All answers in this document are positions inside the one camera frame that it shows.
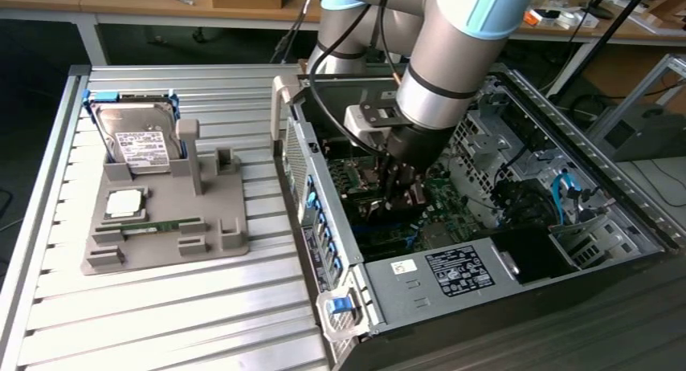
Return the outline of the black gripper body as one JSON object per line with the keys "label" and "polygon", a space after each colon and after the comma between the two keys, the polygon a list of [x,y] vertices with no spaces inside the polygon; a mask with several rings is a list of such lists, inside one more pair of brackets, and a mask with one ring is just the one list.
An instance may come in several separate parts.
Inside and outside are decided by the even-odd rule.
{"label": "black gripper body", "polygon": [[382,171],[396,166],[409,166],[416,173],[424,174],[437,160],[449,141],[449,128],[429,130],[417,125],[397,126],[389,130],[385,139]]}

